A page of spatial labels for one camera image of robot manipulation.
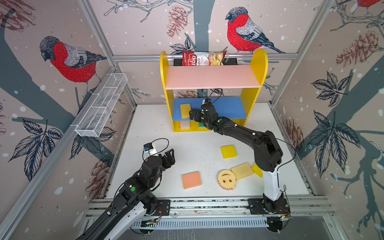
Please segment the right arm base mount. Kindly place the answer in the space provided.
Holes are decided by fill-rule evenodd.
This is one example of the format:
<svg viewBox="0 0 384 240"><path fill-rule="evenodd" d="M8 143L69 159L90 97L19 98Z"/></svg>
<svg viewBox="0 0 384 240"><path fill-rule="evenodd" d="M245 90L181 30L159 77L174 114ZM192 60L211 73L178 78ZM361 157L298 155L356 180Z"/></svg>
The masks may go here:
<svg viewBox="0 0 384 240"><path fill-rule="evenodd" d="M281 195L276 201L265 196L263 198L248 199L248 207L251 215L289 215L291 213L288 201Z"/></svg>

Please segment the salmon pink sponge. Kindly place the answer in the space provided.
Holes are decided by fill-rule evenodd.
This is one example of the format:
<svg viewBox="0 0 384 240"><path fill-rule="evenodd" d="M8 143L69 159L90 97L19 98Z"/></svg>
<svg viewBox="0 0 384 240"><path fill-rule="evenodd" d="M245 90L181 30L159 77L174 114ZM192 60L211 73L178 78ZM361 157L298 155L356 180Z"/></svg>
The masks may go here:
<svg viewBox="0 0 384 240"><path fill-rule="evenodd" d="M192 172L182 175L184 189L190 189L202 185L200 172Z"/></svg>

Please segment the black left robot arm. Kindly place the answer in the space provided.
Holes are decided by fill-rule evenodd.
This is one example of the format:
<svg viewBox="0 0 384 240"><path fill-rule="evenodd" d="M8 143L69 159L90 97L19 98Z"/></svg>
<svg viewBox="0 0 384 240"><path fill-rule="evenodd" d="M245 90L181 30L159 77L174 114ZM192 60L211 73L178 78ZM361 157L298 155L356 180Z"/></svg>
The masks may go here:
<svg viewBox="0 0 384 240"><path fill-rule="evenodd" d="M110 206L78 237L79 240L116 240L134 222L157 209L151 191L162 173L175 164L174 150L148 157L142 167L117 191Z"/></svg>

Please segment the yellow rectangular sponge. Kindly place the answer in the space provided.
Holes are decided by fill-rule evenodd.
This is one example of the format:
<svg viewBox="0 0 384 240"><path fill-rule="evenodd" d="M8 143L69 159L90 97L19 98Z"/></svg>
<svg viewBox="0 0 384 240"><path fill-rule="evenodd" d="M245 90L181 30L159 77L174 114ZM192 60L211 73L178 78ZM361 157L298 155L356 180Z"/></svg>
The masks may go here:
<svg viewBox="0 0 384 240"><path fill-rule="evenodd" d="M190 111L191 111L191 105L190 104L181 104L180 105L180 111L181 111L181 118L183 120L190 118Z"/></svg>

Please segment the pale pink sponge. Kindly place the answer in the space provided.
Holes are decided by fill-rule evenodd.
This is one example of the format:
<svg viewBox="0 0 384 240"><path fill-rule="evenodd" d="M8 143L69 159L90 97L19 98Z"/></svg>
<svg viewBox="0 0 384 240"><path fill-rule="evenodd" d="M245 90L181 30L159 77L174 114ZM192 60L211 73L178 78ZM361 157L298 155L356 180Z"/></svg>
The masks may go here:
<svg viewBox="0 0 384 240"><path fill-rule="evenodd" d="M180 129L181 130L189 130L191 128L190 121L180 121Z"/></svg>

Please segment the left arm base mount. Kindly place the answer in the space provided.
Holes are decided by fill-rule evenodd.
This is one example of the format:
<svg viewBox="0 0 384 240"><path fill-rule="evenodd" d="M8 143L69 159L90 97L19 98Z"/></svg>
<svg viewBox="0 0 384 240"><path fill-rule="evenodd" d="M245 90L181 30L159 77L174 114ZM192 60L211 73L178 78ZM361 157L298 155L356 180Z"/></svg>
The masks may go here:
<svg viewBox="0 0 384 240"><path fill-rule="evenodd" d="M169 216L171 208L171 200L168 199L160 199L157 200L155 207L151 213L145 214L145 216L149 217L160 217L160 216Z"/></svg>

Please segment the small bright yellow sponge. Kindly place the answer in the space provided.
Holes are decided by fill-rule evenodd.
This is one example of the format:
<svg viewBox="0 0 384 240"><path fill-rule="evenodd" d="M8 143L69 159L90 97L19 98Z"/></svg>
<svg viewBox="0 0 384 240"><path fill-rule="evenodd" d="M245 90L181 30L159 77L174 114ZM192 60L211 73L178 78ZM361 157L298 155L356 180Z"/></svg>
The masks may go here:
<svg viewBox="0 0 384 240"><path fill-rule="evenodd" d="M221 153L223 159L235 158L237 156L237 151L234 145L222 146Z"/></svg>

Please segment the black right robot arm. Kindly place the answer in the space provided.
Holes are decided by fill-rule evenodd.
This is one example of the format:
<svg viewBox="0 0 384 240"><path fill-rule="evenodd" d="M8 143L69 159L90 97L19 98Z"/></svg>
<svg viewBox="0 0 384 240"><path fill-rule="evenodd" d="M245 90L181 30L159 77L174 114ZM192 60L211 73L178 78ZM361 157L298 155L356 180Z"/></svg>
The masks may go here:
<svg viewBox="0 0 384 240"><path fill-rule="evenodd" d="M199 110L192 109L189 115L190 120L204 124L207 129L251 147L254 150L255 163L264 176L264 203L277 205L282 202L284 195L280 188L279 167L283 151L272 132L254 131L229 118L220 117L211 102L204 103Z"/></svg>

